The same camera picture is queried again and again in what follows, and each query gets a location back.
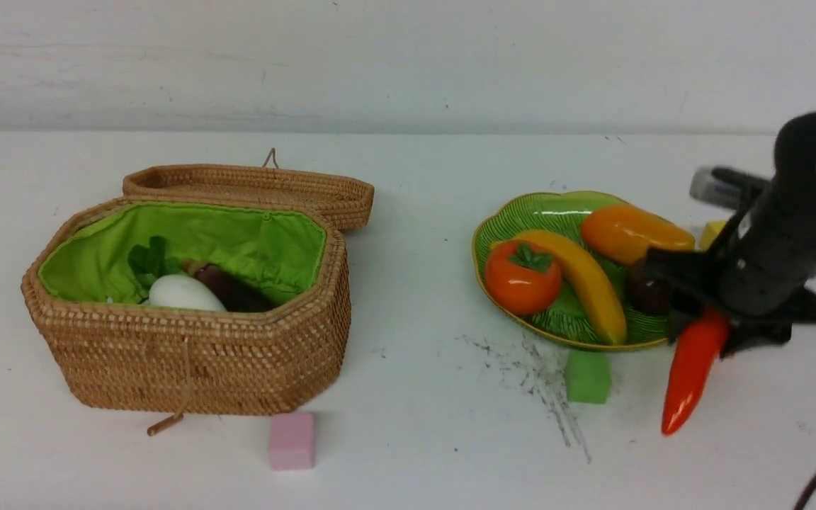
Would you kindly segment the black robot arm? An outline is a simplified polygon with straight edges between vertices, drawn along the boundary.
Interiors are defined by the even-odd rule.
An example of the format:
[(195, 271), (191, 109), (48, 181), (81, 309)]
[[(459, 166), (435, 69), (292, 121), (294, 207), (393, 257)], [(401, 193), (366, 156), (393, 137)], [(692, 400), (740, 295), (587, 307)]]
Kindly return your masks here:
[(729, 166), (694, 174), (692, 195), (733, 214), (703, 251), (651, 248), (644, 271), (671, 287), (670, 339), (706, 311), (730, 333), (721, 356), (782, 346), (796, 325), (816, 327), (816, 112), (785, 123), (773, 146), (774, 173)]

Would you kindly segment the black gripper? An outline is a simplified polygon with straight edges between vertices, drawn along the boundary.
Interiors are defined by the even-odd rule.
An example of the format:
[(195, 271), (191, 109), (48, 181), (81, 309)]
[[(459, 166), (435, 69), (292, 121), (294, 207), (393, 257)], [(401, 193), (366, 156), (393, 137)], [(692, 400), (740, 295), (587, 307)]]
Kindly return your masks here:
[(816, 193), (764, 191), (731, 217), (708, 251), (648, 249), (645, 270), (673, 290), (667, 344), (705, 307), (725, 315), (720, 358), (783, 346), (795, 325), (816, 327)]

